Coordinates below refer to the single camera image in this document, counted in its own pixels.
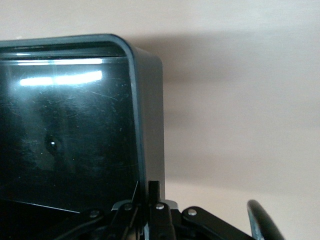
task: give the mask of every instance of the black plastic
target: black plastic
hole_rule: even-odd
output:
[[[112,34],[0,42],[0,199],[110,211],[165,198],[162,64]]]

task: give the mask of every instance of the black plastic box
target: black plastic box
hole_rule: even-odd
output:
[[[19,203],[107,212],[137,184],[144,205],[151,180],[164,199],[163,127],[162,63],[122,38],[0,42],[3,216]]]

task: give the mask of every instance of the wall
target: wall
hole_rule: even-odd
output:
[[[94,33],[163,61],[168,199],[320,235],[319,1],[1,0],[1,40]]]

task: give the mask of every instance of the glossy black surface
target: glossy black surface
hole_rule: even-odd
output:
[[[125,56],[0,61],[0,199],[110,210],[139,180]]]

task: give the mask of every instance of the beige wall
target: beige wall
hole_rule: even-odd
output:
[[[1,40],[93,33],[163,61],[168,199],[319,238],[319,1],[1,0]]]

